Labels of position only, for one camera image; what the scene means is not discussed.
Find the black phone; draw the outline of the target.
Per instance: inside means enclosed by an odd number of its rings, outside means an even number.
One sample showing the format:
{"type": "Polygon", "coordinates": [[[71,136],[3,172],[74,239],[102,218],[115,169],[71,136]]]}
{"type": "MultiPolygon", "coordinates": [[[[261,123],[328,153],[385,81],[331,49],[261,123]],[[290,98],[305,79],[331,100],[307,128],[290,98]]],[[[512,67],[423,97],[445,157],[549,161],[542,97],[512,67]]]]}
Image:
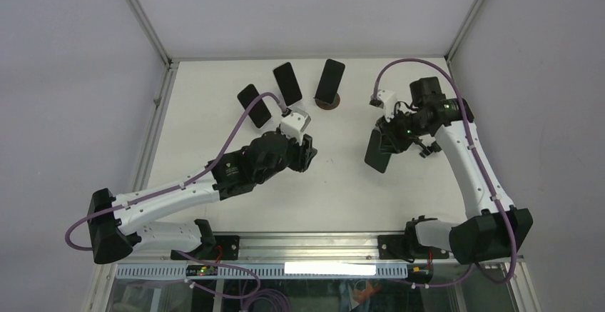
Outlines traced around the black phone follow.
{"type": "MultiPolygon", "coordinates": [[[[259,95],[255,85],[248,84],[237,94],[237,100],[244,109],[247,109],[259,95]]],[[[257,129],[264,127],[271,119],[271,113],[262,99],[252,107],[248,116],[257,129]]]]}
{"type": "Polygon", "coordinates": [[[303,98],[300,85],[290,62],[285,62],[274,68],[273,76],[280,89],[283,101],[287,106],[291,106],[303,98]]]}
{"type": "Polygon", "coordinates": [[[331,103],[340,87],[345,65],[342,62],[327,59],[315,92],[315,98],[331,103]]]}
{"type": "Polygon", "coordinates": [[[385,173],[392,154],[381,151],[382,135],[379,129],[371,131],[370,139],[365,152],[364,162],[379,173],[385,173]]]}

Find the black tall clamp stand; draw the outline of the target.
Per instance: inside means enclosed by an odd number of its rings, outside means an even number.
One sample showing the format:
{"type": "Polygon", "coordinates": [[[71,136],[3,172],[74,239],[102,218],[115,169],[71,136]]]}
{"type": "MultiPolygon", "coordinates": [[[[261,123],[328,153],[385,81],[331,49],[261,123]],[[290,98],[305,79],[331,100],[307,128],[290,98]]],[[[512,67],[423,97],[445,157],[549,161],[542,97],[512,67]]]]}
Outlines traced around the black tall clamp stand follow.
{"type": "Polygon", "coordinates": [[[423,143],[422,139],[416,138],[414,140],[414,143],[421,148],[419,155],[422,158],[427,158],[432,154],[439,153],[442,151],[441,146],[436,141],[433,141],[430,145],[427,146],[423,143]]]}

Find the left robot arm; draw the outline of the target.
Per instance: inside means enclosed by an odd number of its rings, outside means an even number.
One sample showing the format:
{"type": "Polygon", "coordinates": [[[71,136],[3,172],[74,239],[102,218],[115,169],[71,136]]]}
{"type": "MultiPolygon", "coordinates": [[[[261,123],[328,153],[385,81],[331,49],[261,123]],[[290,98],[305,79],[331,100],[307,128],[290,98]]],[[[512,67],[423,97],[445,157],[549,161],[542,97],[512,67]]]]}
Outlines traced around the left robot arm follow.
{"type": "Polygon", "coordinates": [[[304,172],[317,153],[312,137],[288,139],[269,131],[242,149],[224,154],[209,172],[190,184],[170,183],[150,189],[113,195],[107,188],[93,193],[87,221],[93,261],[114,263],[132,253],[171,250],[173,259],[185,252],[197,259],[210,257],[215,240],[207,220],[190,223],[163,222],[163,217],[201,204],[250,193],[277,173],[304,172]]]}

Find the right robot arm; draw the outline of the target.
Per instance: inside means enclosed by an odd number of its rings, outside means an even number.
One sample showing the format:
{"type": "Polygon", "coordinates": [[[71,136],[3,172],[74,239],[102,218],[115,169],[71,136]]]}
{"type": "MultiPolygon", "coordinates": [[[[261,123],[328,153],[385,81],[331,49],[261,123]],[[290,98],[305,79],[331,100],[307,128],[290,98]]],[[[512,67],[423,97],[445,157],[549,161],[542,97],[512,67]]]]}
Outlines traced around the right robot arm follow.
{"type": "Polygon", "coordinates": [[[465,99],[447,98],[436,77],[410,84],[412,103],[403,111],[394,91],[376,89],[371,105],[383,111],[372,130],[365,163],[384,173],[390,158],[412,144],[421,157],[443,152],[461,192],[466,221],[450,223],[420,216],[406,223],[395,255],[407,261],[433,250],[451,253],[460,264],[516,256],[533,225],[531,212],[517,208],[498,181],[479,142],[465,99]]]}

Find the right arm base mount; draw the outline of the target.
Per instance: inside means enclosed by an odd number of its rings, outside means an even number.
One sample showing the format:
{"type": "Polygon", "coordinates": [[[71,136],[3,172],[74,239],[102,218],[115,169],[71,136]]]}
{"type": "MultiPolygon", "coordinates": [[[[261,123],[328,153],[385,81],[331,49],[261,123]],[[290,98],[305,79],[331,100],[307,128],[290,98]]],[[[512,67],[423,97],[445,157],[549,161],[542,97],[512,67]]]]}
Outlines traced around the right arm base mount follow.
{"type": "Polygon", "coordinates": [[[413,263],[416,260],[429,260],[430,258],[449,258],[448,251],[413,244],[412,239],[403,233],[377,236],[377,250],[380,260],[403,260],[413,263]]]}

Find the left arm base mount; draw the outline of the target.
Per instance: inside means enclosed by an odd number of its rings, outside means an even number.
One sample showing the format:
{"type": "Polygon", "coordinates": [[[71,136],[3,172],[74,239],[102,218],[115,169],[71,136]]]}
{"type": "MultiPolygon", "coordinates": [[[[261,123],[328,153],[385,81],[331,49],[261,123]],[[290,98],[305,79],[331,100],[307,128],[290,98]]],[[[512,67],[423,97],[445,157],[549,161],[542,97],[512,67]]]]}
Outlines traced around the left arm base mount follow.
{"type": "Polygon", "coordinates": [[[214,243],[202,244],[186,254],[204,261],[237,261],[239,259],[240,237],[236,235],[215,236],[214,243]]]}

